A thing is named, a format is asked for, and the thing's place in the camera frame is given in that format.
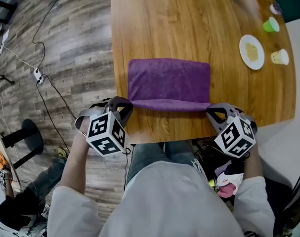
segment folded towel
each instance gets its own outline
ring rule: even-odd
[[[175,112],[205,111],[210,65],[176,59],[131,60],[128,99],[136,107]]]

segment green cup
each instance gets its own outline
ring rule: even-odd
[[[279,24],[273,17],[269,17],[269,19],[263,24],[263,28],[266,32],[279,32]]]

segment white wall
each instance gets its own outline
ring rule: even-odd
[[[267,177],[292,186],[300,175],[300,19],[286,24],[291,40],[297,82],[294,120],[261,127],[257,142]]]

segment white plate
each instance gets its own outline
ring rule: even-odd
[[[245,51],[245,44],[246,43],[250,43],[250,44],[254,45],[257,48],[257,53],[258,53],[258,60],[257,61],[250,61],[248,59],[246,51]],[[257,38],[255,38],[252,35],[244,35],[240,39],[239,47],[240,47],[241,57],[242,57],[243,61],[245,62],[245,64],[249,68],[254,69],[254,70],[258,70],[264,65],[264,59],[265,59],[264,50],[263,50],[262,45],[257,40]]]

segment person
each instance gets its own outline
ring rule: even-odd
[[[87,122],[81,131],[87,132]],[[103,227],[97,203],[84,195],[88,144],[77,134],[53,191],[50,237],[273,236],[274,214],[267,201],[257,147],[245,160],[244,180],[233,213],[209,186],[188,141],[135,147],[121,203]]]
[[[14,196],[10,178],[10,166],[4,167],[4,180],[6,183],[6,198],[0,204],[0,228],[2,230],[18,233],[28,232],[37,226],[40,214],[45,207],[45,197],[61,180],[62,172],[67,160],[67,154],[62,147],[57,149],[58,158],[45,171],[39,174],[34,182],[26,189]]]

